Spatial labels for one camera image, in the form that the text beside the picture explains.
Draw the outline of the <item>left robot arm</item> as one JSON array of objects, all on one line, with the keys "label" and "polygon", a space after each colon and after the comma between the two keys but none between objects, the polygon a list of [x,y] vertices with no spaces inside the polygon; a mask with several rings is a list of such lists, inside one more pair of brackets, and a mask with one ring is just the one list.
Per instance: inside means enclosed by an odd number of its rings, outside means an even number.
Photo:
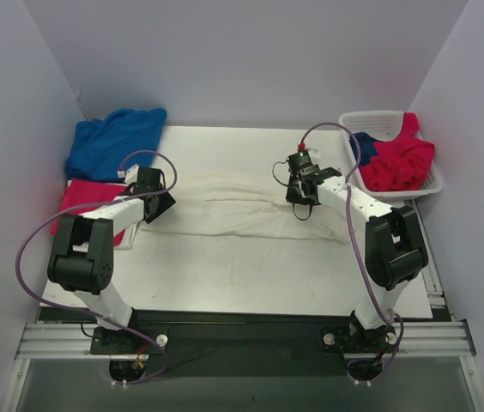
[{"label": "left robot arm", "polygon": [[114,238],[129,227],[154,221],[175,204],[160,169],[132,167],[126,178],[113,205],[58,219],[47,267],[49,281],[80,299],[98,326],[112,331],[112,346],[124,354],[139,347],[141,332],[131,325],[133,309],[112,284]]}]

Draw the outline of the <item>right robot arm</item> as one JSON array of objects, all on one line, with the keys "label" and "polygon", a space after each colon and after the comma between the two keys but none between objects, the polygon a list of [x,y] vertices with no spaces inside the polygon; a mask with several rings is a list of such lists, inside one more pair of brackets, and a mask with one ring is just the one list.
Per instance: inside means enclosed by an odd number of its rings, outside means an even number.
[{"label": "right robot arm", "polygon": [[287,167],[289,203],[331,209],[348,224],[368,294],[354,310],[357,323],[348,328],[348,342],[367,350],[378,340],[377,328],[394,322],[402,292],[428,265],[417,213],[371,197],[333,167],[320,168],[307,150],[289,155]]}]

